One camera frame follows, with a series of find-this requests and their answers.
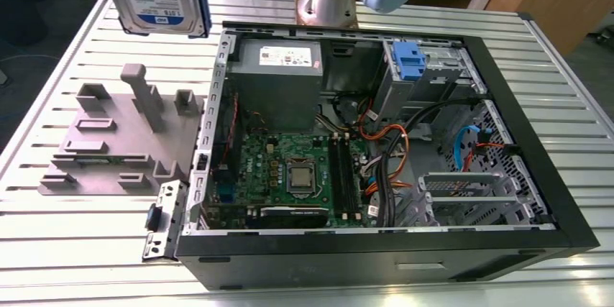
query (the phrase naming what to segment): aluminum work table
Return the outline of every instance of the aluminum work table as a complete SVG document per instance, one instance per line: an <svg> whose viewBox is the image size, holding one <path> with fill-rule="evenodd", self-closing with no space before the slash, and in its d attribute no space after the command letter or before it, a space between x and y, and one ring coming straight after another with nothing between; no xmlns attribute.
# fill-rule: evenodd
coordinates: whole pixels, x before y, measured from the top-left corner
<svg viewBox="0 0 614 307"><path fill-rule="evenodd" d="M380 15L358 9L362 28L483 37L602 244L593 251L487 283L208 293L181 265L141 264L153 196L39 195L39 179L77 114L75 94L83 83L103 83L109 92L127 93L121 66L143 63L160 94L189 88L205 96L221 21L295 21L294 0L209 0L209 6L213 34L191 40L127 35L111 0L97 0L0 156L0 301L79 306L614 306L614 126L541 30L515 14L407 6Z"/></svg>

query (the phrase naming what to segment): cpu socket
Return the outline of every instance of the cpu socket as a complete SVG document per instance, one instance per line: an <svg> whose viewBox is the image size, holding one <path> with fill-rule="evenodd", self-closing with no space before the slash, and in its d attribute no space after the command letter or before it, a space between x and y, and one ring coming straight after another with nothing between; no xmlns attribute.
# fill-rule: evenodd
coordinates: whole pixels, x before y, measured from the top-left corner
<svg viewBox="0 0 614 307"><path fill-rule="evenodd" d="M315 193L315 161L308 158L286 160L286 188L295 198Z"/></svg>

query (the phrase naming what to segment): open computer tower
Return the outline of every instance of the open computer tower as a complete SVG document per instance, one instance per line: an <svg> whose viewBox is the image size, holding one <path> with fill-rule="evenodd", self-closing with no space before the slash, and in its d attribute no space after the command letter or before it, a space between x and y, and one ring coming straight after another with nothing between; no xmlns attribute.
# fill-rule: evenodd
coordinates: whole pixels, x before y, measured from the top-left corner
<svg viewBox="0 0 614 307"><path fill-rule="evenodd" d="M275 24L224 23L147 227L209 290L491 280L599 245L482 39Z"/></svg>

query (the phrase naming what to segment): expansion slot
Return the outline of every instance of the expansion slot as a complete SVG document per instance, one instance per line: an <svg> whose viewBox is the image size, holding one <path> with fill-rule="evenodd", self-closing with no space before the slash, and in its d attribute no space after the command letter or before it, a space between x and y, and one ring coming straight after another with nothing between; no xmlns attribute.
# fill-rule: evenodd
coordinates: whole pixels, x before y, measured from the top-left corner
<svg viewBox="0 0 614 307"><path fill-rule="evenodd" d="M360 218L356 189L354 187L352 155L350 139L331 138L328 141L330 174L332 180L332 205L335 214L347 219L348 215Z"/></svg>

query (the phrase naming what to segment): motherboard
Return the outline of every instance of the motherboard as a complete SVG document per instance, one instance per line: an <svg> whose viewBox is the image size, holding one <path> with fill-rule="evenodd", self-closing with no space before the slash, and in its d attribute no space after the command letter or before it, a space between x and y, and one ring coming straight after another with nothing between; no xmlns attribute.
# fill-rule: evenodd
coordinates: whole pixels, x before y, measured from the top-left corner
<svg viewBox="0 0 614 307"><path fill-rule="evenodd" d="M239 178L216 185L219 203L209 222L220 229L271 227L362 227L359 169L362 139L303 134L244 136Z"/></svg>

